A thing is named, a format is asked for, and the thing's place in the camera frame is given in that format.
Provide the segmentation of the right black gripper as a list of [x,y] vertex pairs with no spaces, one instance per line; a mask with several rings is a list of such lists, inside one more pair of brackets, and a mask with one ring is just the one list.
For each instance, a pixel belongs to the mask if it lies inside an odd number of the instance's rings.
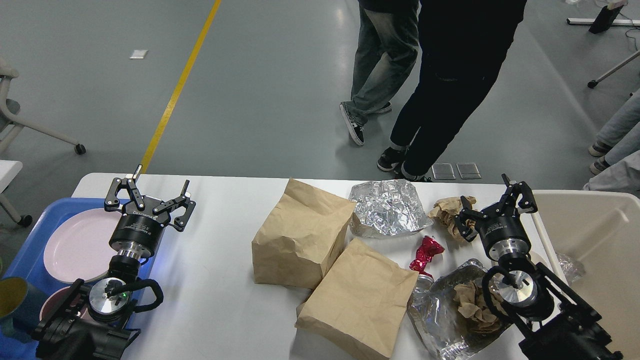
[[502,180],[506,190],[496,207],[475,210],[469,199],[461,195],[461,208],[454,217],[460,236],[471,243],[479,235],[487,257],[494,262],[505,256],[525,258],[530,253],[531,242],[519,215],[538,212],[528,183],[510,180],[506,173],[502,174]]

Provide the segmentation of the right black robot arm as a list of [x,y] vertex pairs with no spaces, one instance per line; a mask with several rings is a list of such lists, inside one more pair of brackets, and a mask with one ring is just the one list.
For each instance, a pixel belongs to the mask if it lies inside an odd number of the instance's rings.
[[467,242],[480,237],[486,256],[495,262],[483,276],[483,299],[501,321],[514,324],[529,360],[621,360],[611,351],[611,336],[600,325],[602,316],[541,262],[531,260],[531,242],[521,214],[538,207],[526,182],[502,174],[505,192],[499,201],[474,210],[461,197],[454,224]]

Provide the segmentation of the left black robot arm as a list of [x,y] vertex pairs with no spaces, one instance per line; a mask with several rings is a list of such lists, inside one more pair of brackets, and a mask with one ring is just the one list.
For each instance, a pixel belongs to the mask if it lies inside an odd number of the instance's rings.
[[125,177],[115,177],[103,201],[106,212],[119,214],[110,236],[115,251],[107,273],[94,284],[78,278],[31,333],[41,360],[119,360],[141,330],[127,328],[136,313],[150,312],[163,303],[156,280],[142,279],[141,266],[156,255],[169,227],[185,230],[196,207],[183,183],[176,198],[141,194],[137,180],[142,165]]

